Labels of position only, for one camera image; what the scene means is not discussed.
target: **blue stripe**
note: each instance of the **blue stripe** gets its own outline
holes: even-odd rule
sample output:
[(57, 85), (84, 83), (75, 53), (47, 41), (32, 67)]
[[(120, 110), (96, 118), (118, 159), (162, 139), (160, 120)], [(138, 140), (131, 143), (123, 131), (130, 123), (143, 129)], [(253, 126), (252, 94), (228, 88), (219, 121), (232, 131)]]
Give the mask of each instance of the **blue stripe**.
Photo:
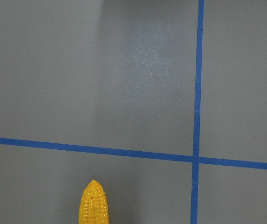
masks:
[(114, 149), (114, 148), (101, 148), (101, 147), (91, 147), (91, 146), (79, 146), (79, 145), (69, 145), (69, 144), (41, 142), (41, 141), (0, 138), (0, 144), (11, 145), (11, 146), (57, 149), (57, 150), (72, 151), (72, 152), (118, 155), (118, 156), (156, 159), (156, 160), (192, 162), (192, 156), (188, 155), (153, 153), (153, 152), (143, 152), (134, 150)]
[(241, 160), (225, 160), (225, 159), (200, 157), (199, 163), (218, 165), (218, 166), (244, 167), (244, 168), (253, 168), (253, 169), (267, 169), (267, 163), (265, 163), (265, 162), (251, 162), (251, 161), (241, 161)]
[(202, 48), (203, 48), (204, 0), (199, 0), (197, 52), (194, 93), (193, 162), (190, 223), (198, 222), (199, 194), (199, 143), (200, 143), (200, 103), (202, 86)]

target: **toy corn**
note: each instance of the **toy corn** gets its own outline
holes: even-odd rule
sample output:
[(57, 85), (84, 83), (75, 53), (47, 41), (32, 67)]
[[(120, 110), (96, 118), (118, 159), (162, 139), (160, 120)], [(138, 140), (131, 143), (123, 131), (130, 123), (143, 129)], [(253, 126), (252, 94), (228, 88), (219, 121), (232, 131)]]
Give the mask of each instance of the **toy corn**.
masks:
[(88, 184), (82, 194), (78, 224), (109, 224), (105, 192), (95, 180)]

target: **vertical blue line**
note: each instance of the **vertical blue line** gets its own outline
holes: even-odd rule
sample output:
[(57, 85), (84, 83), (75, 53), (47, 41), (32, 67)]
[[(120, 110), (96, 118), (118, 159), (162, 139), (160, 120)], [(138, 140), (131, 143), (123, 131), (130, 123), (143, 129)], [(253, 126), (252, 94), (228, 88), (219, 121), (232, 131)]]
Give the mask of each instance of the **vertical blue line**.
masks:
[(193, 127), (193, 162), (190, 223), (198, 223), (199, 194), (199, 136), (200, 136), (200, 103), (202, 85), (202, 47), (203, 47), (204, 0), (199, 0), (197, 52), (195, 71), (194, 127)]

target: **horizontal blue line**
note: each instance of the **horizontal blue line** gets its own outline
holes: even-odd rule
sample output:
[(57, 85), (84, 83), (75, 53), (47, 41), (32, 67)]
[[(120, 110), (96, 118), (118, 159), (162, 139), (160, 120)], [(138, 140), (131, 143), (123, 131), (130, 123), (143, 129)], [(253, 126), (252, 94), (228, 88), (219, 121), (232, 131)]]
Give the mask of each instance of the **horizontal blue line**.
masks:
[[(33, 147), (33, 148), (56, 149), (56, 150), (71, 151), (71, 152), (128, 156), (128, 157), (156, 159), (156, 160), (193, 162), (193, 156), (190, 156), (190, 155), (152, 153), (152, 152), (143, 152), (143, 151), (135, 151), (135, 150), (101, 148), (101, 147), (92, 147), (92, 146), (79, 146), (79, 145), (69, 145), (69, 144), (61, 144), (61, 143), (42, 142), (42, 141), (29, 141), (29, 140), (0, 138), (0, 144), (11, 145), (11, 146)], [(254, 169), (267, 169), (267, 163), (264, 163), (264, 162), (226, 160), (226, 159), (216, 159), (216, 158), (208, 158), (208, 157), (197, 157), (197, 158), (199, 160), (199, 163), (201, 164), (244, 167), (244, 168), (254, 168)]]
[(192, 162), (192, 156), (188, 155), (153, 153), (153, 152), (143, 152), (134, 150), (114, 149), (114, 148), (101, 148), (92, 146), (79, 146), (79, 145), (69, 145), (69, 144), (50, 143), (41, 141), (0, 138), (0, 144), (11, 145), (11, 146), (57, 149), (57, 150), (72, 151), (72, 152), (128, 156), (128, 157), (156, 159), (156, 160)]

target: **gray square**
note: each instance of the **gray square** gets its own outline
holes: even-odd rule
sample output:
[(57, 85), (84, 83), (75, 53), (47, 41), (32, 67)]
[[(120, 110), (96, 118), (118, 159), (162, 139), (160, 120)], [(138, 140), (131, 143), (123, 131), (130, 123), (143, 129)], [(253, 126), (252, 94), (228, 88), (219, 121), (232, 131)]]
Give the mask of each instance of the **gray square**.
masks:
[(91, 179), (103, 186), (110, 223), (190, 220), (190, 163), (0, 145), (0, 223), (77, 223)]
[(0, 137), (192, 154), (197, 6), (0, 1)]
[(198, 224), (267, 223), (267, 170), (200, 165)]
[(267, 0), (205, 3), (201, 156), (267, 162)]

